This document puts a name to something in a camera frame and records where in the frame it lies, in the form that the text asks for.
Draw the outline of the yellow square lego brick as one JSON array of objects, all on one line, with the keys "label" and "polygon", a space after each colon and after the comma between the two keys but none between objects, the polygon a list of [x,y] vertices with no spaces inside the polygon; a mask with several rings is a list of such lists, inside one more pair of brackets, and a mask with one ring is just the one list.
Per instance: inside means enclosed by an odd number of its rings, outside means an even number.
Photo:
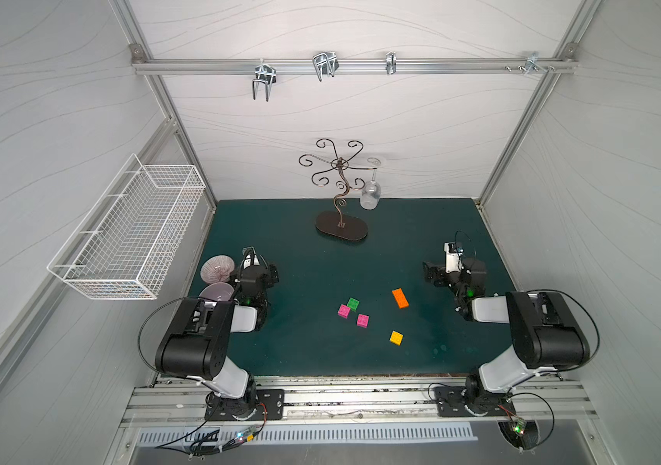
[{"label": "yellow square lego brick", "polygon": [[390,343],[400,346],[403,341],[403,334],[399,333],[397,331],[392,331],[392,334],[390,335]]}]

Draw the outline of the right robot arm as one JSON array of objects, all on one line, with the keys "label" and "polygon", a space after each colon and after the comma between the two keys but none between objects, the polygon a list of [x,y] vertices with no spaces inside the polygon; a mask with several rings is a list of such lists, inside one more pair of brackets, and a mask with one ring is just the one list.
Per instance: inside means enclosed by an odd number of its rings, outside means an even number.
[{"label": "right robot arm", "polygon": [[566,303],[566,294],[536,290],[485,296],[487,268],[476,258],[450,256],[444,265],[424,262],[422,268],[425,281],[453,292],[455,311],[465,321],[506,325],[510,330],[510,346],[476,367],[463,387],[434,387],[439,416],[503,415],[516,387],[591,360],[590,343]]}]

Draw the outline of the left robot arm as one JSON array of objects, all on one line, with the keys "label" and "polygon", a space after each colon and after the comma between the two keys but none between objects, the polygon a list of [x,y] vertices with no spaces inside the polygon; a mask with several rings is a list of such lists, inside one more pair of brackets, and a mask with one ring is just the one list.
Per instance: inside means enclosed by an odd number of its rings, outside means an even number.
[{"label": "left robot arm", "polygon": [[228,256],[209,259],[203,267],[206,288],[187,296],[155,352],[154,369],[162,375],[191,380],[209,390],[207,417],[216,412],[235,420],[255,415],[259,397],[254,377],[228,357],[234,333],[259,331],[266,323],[268,289],[279,282],[275,265],[253,247],[239,263]]}]

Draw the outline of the orange long lego brick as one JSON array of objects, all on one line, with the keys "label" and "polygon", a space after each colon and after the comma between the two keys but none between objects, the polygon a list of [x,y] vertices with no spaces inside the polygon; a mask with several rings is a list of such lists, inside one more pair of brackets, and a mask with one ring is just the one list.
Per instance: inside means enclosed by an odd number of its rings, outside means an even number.
[{"label": "orange long lego brick", "polygon": [[395,289],[392,291],[393,298],[395,300],[396,305],[400,309],[405,309],[410,306],[404,292],[402,289]]}]

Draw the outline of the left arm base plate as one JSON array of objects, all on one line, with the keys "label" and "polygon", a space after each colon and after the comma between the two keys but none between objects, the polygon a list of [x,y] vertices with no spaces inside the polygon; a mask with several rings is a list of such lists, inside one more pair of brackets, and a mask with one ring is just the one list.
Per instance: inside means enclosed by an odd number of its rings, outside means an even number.
[{"label": "left arm base plate", "polygon": [[210,393],[204,419],[208,422],[258,422],[282,420],[286,392],[283,389],[247,391],[241,398],[222,398]]}]

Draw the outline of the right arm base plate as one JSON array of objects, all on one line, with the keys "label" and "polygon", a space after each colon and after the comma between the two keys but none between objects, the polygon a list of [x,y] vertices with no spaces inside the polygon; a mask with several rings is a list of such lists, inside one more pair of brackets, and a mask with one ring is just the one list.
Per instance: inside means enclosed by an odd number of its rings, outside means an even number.
[{"label": "right arm base plate", "polygon": [[516,414],[516,408],[502,394],[436,385],[430,395],[442,418],[506,418]]}]

